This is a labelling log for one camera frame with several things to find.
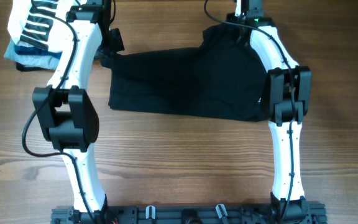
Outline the black t-shirt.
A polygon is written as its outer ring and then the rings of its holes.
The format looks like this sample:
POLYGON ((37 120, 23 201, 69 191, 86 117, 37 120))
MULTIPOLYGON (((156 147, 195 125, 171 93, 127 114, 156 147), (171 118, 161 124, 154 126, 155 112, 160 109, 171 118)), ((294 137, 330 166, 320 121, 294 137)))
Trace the black t-shirt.
POLYGON ((111 69, 113 110, 263 121, 266 71, 239 29, 219 24, 203 31, 199 47, 104 59, 111 69))

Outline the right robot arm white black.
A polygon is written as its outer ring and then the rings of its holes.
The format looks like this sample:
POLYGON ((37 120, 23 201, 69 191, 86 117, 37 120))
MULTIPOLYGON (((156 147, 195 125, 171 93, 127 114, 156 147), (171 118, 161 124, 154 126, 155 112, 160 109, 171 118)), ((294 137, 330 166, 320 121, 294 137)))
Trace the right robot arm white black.
POLYGON ((273 140, 274 181, 271 192, 272 223, 301 223, 308 211, 300 174, 300 134, 308 112, 311 70, 294 61, 282 44, 261 1, 237 1, 227 22, 245 31, 249 45, 267 72, 261 106, 273 140))

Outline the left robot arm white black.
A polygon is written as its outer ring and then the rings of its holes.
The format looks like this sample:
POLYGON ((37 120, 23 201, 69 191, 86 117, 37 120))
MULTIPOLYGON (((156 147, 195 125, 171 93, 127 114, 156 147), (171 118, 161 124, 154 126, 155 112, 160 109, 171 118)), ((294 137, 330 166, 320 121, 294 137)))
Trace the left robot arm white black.
POLYGON ((118 30, 111 30, 114 1, 86 1, 72 6, 62 23, 68 29, 58 68, 47 86, 35 88, 34 112, 25 124, 22 146, 38 157, 26 143, 27 132, 37 118, 53 156, 60 156, 67 168, 74 204, 66 214, 67 223, 117 223, 101 186, 94 158, 99 134, 99 117, 87 94, 94 56, 110 57, 122 47, 118 30))

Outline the light grey folded garment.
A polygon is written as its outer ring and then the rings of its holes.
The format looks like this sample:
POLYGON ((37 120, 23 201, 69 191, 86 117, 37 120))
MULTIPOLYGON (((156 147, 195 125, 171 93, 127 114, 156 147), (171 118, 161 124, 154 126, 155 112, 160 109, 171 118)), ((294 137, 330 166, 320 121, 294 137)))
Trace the light grey folded garment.
POLYGON ((46 58, 22 58, 14 52, 14 41, 10 40, 4 58, 16 63, 16 69, 21 72, 36 70, 55 70, 60 60, 46 58))

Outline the white striped folded garment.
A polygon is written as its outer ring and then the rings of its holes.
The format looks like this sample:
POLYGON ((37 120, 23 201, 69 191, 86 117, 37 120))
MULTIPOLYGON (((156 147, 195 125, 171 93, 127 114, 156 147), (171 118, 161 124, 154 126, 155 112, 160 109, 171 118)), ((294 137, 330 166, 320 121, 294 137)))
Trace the white striped folded garment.
POLYGON ((72 36, 63 23, 74 0, 13 0, 8 32, 16 45, 63 51, 72 36))

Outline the dark blue folded garment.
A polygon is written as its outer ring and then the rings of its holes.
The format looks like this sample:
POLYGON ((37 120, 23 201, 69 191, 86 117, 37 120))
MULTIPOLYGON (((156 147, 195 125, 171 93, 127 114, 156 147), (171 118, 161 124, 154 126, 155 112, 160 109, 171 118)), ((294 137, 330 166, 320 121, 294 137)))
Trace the dark blue folded garment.
POLYGON ((14 44, 14 52, 22 58, 46 58, 60 60, 62 56, 61 52, 53 53, 37 47, 25 47, 16 44, 14 44))

